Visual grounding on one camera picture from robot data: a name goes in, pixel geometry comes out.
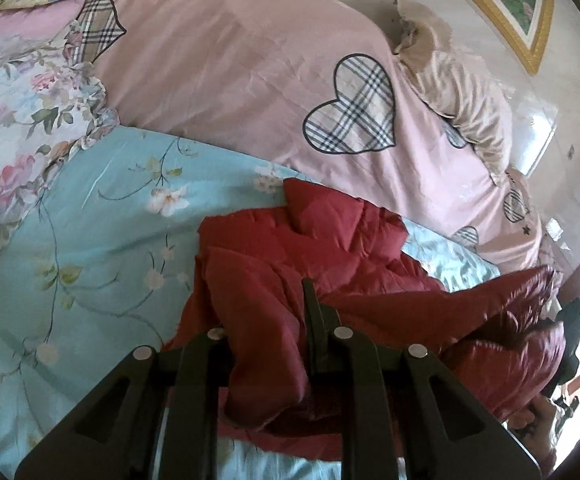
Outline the person's right hand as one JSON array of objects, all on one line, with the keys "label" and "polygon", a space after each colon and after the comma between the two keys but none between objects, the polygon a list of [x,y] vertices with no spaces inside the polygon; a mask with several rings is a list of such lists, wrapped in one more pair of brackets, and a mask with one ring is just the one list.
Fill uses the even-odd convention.
[{"label": "person's right hand", "polygon": [[556,462],[556,422],[561,409],[549,398],[538,394],[520,411],[512,414],[506,426],[537,460],[541,474],[548,478]]}]

